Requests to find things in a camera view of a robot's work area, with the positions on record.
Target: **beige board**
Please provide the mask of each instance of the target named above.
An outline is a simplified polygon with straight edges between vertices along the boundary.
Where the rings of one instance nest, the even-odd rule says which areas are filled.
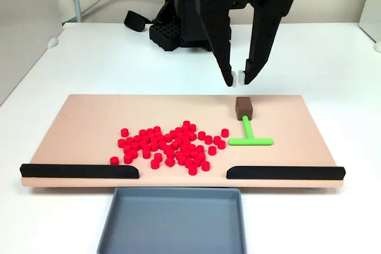
[[[229,138],[244,137],[235,113],[236,96],[70,95],[57,115],[31,164],[104,164],[123,150],[117,146],[120,130],[130,135],[160,126],[163,134],[184,120],[197,131],[215,136],[223,128]],[[229,146],[207,155],[211,169],[196,176],[184,166],[161,163],[151,169],[141,151],[132,166],[139,179],[22,178],[34,187],[208,186],[208,187],[340,187],[343,180],[228,180],[226,171],[236,165],[336,167],[301,96],[251,96],[254,137],[272,138],[272,146]]]

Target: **brown block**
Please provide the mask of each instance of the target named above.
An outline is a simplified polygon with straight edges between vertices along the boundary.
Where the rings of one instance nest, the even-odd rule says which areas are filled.
[[[237,119],[242,120],[244,115],[247,115],[249,120],[252,118],[252,105],[248,96],[236,98],[236,113]]]

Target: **pile of red pegs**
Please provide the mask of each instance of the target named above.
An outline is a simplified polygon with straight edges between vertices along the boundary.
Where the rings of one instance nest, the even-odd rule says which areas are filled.
[[[171,168],[177,162],[178,165],[187,168],[190,175],[196,175],[199,168],[205,172],[210,170],[210,162],[207,161],[205,151],[209,156],[216,155],[217,149],[223,150],[226,147],[226,142],[222,138],[229,136],[229,131],[225,128],[222,129],[221,136],[214,137],[206,135],[204,131],[196,134],[196,131],[196,124],[191,124],[188,120],[184,121],[181,127],[176,127],[167,134],[162,134],[161,128],[155,126],[139,130],[138,135],[131,137],[129,130],[123,128],[120,132],[123,138],[118,140],[118,147],[123,149],[125,164],[131,164],[139,156],[139,151],[144,159],[150,159],[151,152],[156,152],[151,160],[152,169],[159,169],[165,156],[166,166]],[[204,145],[197,145],[196,139],[209,145],[207,150]],[[118,165],[119,158],[112,157],[110,164]]]

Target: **red peg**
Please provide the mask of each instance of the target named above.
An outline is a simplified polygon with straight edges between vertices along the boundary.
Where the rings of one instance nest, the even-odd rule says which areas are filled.
[[[174,161],[174,159],[173,158],[167,158],[167,159],[165,159],[165,164],[168,166],[168,167],[173,167],[174,166],[174,164],[175,164],[175,161]]]
[[[129,130],[127,128],[123,128],[120,130],[120,134],[122,137],[127,137],[129,135]]]
[[[196,150],[192,150],[192,151],[190,152],[190,156],[191,156],[192,158],[196,158],[196,157],[198,156],[198,152],[197,152]]]
[[[125,154],[123,159],[124,159],[124,163],[127,164],[127,165],[132,163],[132,156],[131,156],[131,154]]]
[[[159,161],[159,162],[162,162],[163,161],[163,155],[161,153],[155,153],[154,159]]]
[[[133,138],[132,137],[127,137],[126,138],[126,144],[132,144],[133,143]]]
[[[164,140],[165,140],[165,142],[167,142],[167,143],[172,142],[172,135],[171,135],[171,134],[166,134],[166,135],[164,136]]]
[[[144,141],[146,144],[148,144],[149,143],[149,137],[147,135],[144,135],[144,136],[142,136],[141,141]]]
[[[140,137],[147,135],[147,130],[144,130],[144,129],[139,130],[139,135],[140,135]]]
[[[229,129],[222,129],[221,130],[221,137],[223,137],[223,138],[228,138],[228,136],[229,136]]]
[[[180,165],[180,166],[184,166],[185,165],[185,157],[184,155],[180,155],[177,159],[177,163]]]
[[[160,167],[160,161],[153,159],[151,161],[151,168],[154,170],[157,170],[157,169],[159,169],[159,167]]]
[[[157,143],[151,143],[149,148],[153,152],[156,152],[157,150],[159,150],[159,146],[157,145]]]
[[[189,133],[189,140],[194,141],[197,139],[197,135],[195,133]]]
[[[204,131],[200,131],[198,133],[198,140],[205,140],[205,132]]]
[[[119,158],[118,157],[111,157],[110,158],[110,164],[111,165],[119,165]]]
[[[189,168],[191,165],[193,165],[193,160],[190,158],[185,158],[184,165],[185,168]]]
[[[210,146],[208,149],[208,154],[214,156],[217,153],[217,149],[215,146]]]
[[[204,172],[207,172],[210,170],[210,163],[208,161],[204,161],[202,162],[201,164],[201,169],[204,171]]]
[[[199,153],[199,154],[197,155],[197,158],[199,158],[199,159],[201,160],[201,162],[204,162],[204,161],[205,161],[205,158],[206,158],[205,153]]]
[[[136,159],[138,157],[138,150],[131,149],[130,150],[130,155],[131,155],[132,159]]]
[[[125,145],[123,147],[123,153],[128,154],[131,150],[131,145]]]
[[[214,136],[213,138],[213,144],[218,145],[220,143],[221,137],[220,136]]]
[[[213,138],[210,135],[205,136],[205,144],[210,145],[213,143]]]
[[[196,129],[197,129],[196,124],[190,124],[188,129],[191,132],[196,132]]]
[[[133,142],[131,144],[131,149],[139,150],[140,149],[139,143],[138,142]]]
[[[159,141],[159,149],[164,150],[164,147],[167,146],[165,141]]]
[[[185,158],[189,158],[191,156],[190,150],[184,150],[183,155],[185,156]]]
[[[225,142],[224,140],[219,141],[217,147],[218,147],[220,150],[225,149],[225,147],[226,147],[226,142]]]
[[[133,136],[133,141],[134,142],[139,142],[140,140],[142,140],[142,138],[139,135]]]
[[[190,175],[197,175],[197,167],[195,165],[189,166],[188,172]]]
[[[193,159],[193,164],[198,168],[201,167],[201,159],[199,157],[196,157]]]
[[[123,148],[124,144],[126,144],[126,140],[125,139],[119,139],[118,140],[118,147],[119,148]]]
[[[204,146],[203,146],[203,145],[198,145],[198,146],[196,147],[196,150],[197,150],[197,152],[199,152],[199,153],[204,153],[204,152],[205,152],[205,149],[204,149]]]

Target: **white table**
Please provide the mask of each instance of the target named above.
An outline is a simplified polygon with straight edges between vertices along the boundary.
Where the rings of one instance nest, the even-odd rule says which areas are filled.
[[[250,34],[233,27],[235,71],[244,69]],[[301,94],[346,168],[344,186],[242,190],[248,253],[379,251],[381,54],[357,24],[281,25],[263,71],[237,88],[225,86],[212,53],[164,52],[148,31],[122,24],[66,24],[59,41],[0,107],[2,253],[96,253],[113,189],[20,183],[20,165],[71,93]]]

